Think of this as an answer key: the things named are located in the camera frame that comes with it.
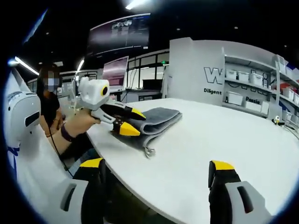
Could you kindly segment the person's left hand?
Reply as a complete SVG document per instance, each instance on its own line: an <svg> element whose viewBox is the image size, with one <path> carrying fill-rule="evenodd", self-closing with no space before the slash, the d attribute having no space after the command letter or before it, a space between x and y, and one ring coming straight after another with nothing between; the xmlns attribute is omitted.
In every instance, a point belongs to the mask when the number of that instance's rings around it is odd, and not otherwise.
<svg viewBox="0 0 299 224"><path fill-rule="evenodd" d="M68 119L64 127L71 137L77 137L85 133L94 124L100 124L101 120L91 116L91 111L83 108L76 115Z"/></svg>

